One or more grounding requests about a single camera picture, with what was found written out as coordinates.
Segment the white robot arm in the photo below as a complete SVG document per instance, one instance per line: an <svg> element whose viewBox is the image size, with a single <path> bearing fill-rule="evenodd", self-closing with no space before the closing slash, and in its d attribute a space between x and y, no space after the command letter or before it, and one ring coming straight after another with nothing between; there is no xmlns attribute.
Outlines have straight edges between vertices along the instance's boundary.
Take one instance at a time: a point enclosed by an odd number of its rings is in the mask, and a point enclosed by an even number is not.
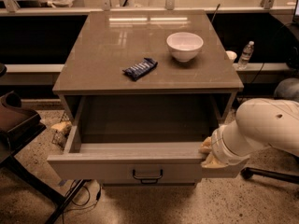
<svg viewBox="0 0 299 224"><path fill-rule="evenodd" d="M290 100L250 99L199 147L204 168L224 168L246 161L253 152L275 148L299 156L299 104Z"/></svg>

